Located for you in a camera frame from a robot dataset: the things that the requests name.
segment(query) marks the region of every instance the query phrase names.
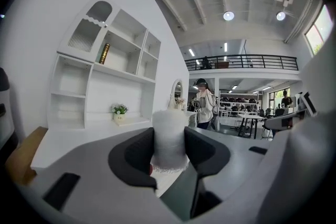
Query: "small white flower pot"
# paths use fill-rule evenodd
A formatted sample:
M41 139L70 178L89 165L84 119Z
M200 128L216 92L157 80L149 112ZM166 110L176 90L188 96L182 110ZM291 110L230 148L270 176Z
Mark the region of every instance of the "small white flower pot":
M113 120L117 123L123 122L125 118L126 118L126 114L115 114L115 113L113 114Z

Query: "woman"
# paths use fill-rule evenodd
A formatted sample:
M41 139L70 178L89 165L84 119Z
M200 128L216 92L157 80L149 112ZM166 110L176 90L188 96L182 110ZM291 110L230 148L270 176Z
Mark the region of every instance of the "woman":
M209 126L210 120L213 117L212 93L209 91L209 86L205 79L198 79L195 82L195 85L198 87L196 98L199 101L200 107L202 108L202 111L198 114L197 127L206 130Z

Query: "white fluffy cloth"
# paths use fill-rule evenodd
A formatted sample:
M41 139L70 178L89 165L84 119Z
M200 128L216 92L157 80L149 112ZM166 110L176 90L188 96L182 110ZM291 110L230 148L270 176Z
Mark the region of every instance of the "white fluffy cloth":
M188 167L184 146L186 115L169 109L153 114L154 155L153 169L161 173L177 173Z

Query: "black metal railing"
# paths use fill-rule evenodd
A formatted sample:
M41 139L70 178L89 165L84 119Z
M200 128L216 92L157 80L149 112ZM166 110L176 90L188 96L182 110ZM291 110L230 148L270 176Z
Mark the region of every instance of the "black metal railing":
M189 71L223 68L273 68L299 70L296 57L279 55L219 55L186 60Z

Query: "black pants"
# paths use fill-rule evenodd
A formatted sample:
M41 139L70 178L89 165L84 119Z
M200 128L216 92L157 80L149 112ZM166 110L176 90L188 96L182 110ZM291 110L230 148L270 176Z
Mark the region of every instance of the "black pants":
M201 129L208 129L208 126L209 126L209 122L203 122L203 123L199 123L197 125L197 128L201 128Z

